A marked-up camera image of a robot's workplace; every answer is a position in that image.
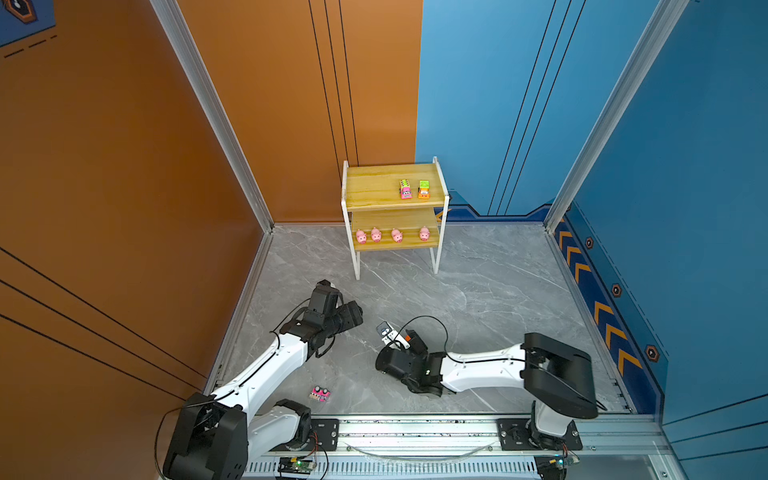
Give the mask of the pink purple toy car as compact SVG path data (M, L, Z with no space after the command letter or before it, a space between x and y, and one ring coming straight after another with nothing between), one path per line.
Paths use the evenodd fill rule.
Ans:
M399 182L399 195L402 200L413 198L410 182L407 179L402 179Z

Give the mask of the green toy car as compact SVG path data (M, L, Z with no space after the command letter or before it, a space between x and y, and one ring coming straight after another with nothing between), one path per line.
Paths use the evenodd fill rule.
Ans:
M418 185L418 198L429 199L430 197L430 182L428 180L420 180Z

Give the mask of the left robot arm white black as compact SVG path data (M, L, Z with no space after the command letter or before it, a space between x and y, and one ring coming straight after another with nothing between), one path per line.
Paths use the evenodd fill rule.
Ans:
M335 338L363 322L363 309L347 302L328 280L275 328L268 349L240 374L208 395L193 394L178 415L165 455L154 456L161 479L240 479L249 461L281 447L316 450L309 407L278 401L258 411L277 387Z

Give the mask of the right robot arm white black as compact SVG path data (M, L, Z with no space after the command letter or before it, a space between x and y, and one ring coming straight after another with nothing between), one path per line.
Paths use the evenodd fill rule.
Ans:
M475 354L430 352L413 330L384 336L375 368L414 393L440 397L481 388L522 389L534 397L527 421L500 420L504 450L583 448L578 420L598 417L592 358L540 333L502 350Z

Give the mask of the green circuit board left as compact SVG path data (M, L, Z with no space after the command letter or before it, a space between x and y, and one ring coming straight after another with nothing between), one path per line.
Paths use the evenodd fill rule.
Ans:
M277 479L306 480L315 472L317 462L307 457L280 457L277 468Z

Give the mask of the circuit board right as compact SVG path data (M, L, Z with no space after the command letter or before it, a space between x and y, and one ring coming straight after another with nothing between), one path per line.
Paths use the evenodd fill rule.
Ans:
M541 480L565 480L569 468L580 463L580 458L575 454L535 456L534 460Z

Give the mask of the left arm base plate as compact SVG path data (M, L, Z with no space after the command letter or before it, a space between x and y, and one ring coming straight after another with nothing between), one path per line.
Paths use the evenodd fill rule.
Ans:
M277 452L310 452L316 445L327 453L334 452L338 447L340 421L338 418L313 418L311 429L305 440L296 440L278 445L270 450Z

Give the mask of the white frame wooden shelf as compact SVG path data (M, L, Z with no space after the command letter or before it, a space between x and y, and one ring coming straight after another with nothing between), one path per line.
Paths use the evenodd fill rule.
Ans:
M402 200L399 182L410 182L413 198ZM430 182L429 199L418 198L420 180ZM343 163L340 205L354 277L361 278L361 257L365 252L426 249L432 270L439 272L450 194L440 162L434 157L430 163L409 163L384 166L352 167ZM419 231L427 226L430 239L421 241ZM374 243L371 230L378 228L382 240ZM366 244L359 244L355 232L367 232ZM399 229L403 241L393 241L391 231Z

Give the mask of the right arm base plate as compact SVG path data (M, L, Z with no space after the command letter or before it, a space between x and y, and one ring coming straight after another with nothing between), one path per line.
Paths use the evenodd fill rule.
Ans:
M562 438L534 433L530 418L500 418L496 420L496 427L503 451L548 450L570 453L583 449L581 436L574 421L570 422Z

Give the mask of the aluminium corner post left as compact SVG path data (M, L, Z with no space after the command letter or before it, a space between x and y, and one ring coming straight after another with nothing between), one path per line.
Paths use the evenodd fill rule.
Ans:
M274 220L179 3L167 0L150 0L149 3L170 42L256 220L265 233L271 234L274 230Z

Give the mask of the aluminium corner post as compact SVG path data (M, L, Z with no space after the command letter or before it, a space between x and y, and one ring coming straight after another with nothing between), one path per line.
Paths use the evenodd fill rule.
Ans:
M256 220L265 233L271 234L274 230L274 220L179 3L167 0L150 0L149 3L170 42Z
M544 220L547 234L564 218L688 4L663 0L656 5Z

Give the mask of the aluminium corner post right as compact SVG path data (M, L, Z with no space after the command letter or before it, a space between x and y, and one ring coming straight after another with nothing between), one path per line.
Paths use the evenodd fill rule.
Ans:
M564 218L688 4L663 0L656 5L544 220L547 234Z

